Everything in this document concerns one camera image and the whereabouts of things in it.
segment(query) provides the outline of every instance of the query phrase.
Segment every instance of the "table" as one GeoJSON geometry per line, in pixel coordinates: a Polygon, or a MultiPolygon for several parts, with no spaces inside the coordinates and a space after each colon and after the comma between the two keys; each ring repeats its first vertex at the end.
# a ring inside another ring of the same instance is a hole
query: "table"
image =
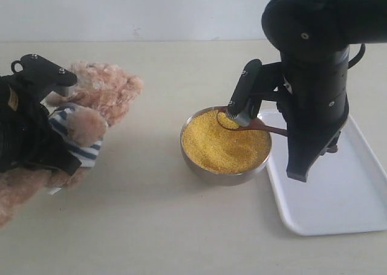
{"type": "MultiPolygon", "coordinates": [[[[386,50],[369,46],[348,77],[351,115],[385,169],[386,50]]],[[[37,53],[62,66],[116,63],[145,83],[107,133],[89,177],[54,196],[42,191],[0,230],[1,274],[387,273],[387,233],[299,237],[282,224],[266,172],[241,186],[212,187],[186,167],[181,126],[227,103],[250,59],[279,60],[266,40],[7,43],[0,53],[2,75],[37,53]]]]}

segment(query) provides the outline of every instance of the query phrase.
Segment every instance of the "stuffed animal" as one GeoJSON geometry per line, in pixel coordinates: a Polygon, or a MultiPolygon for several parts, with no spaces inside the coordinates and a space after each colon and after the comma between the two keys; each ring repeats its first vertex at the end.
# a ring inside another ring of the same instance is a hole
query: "stuffed animal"
{"type": "Polygon", "coordinates": [[[51,93],[47,106],[55,107],[49,117],[69,152],[82,163],[73,176],[59,170],[16,168],[0,176],[0,228],[12,220],[17,206],[25,204],[44,187],[56,190],[76,185],[92,168],[108,128],[122,121],[143,89],[138,76],[117,65],[76,62],[69,71],[78,83],[72,95],[51,93]]]}

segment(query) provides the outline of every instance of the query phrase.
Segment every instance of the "wall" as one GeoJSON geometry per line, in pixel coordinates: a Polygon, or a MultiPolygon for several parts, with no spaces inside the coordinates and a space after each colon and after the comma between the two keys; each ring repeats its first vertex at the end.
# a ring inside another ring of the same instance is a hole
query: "wall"
{"type": "Polygon", "coordinates": [[[269,0],[0,0],[0,42],[262,39],[269,0]]]}

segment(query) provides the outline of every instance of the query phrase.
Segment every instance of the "striped shirt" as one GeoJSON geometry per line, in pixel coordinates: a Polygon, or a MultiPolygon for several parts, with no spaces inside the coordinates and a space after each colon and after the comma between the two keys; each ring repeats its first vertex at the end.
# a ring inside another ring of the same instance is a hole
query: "striped shirt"
{"type": "Polygon", "coordinates": [[[82,163],[81,167],[92,168],[96,164],[99,151],[101,149],[102,141],[98,140],[90,147],[80,147],[68,136],[67,115],[73,113],[78,105],[67,103],[57,108],[49,117],[53,130],[59,133],[67,147],[67,150],[79,159],[82,163]]]}

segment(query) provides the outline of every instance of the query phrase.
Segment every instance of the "white tray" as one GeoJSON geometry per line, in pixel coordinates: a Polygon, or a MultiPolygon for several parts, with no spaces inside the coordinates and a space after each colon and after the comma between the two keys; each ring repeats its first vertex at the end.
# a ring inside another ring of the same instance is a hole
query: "white tray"
{"type": "MultiPolygon", "coordinates": [[[[275,110],[258,117],[286,128],[275,110]]],[[[306,183],[286,176],[287,139],[275,134],[272,138],[268,173],[281,219],[291,231],[316,236],[387,230],[387,176],[351,117],[338,153],[320,157],[306,183]]]]}

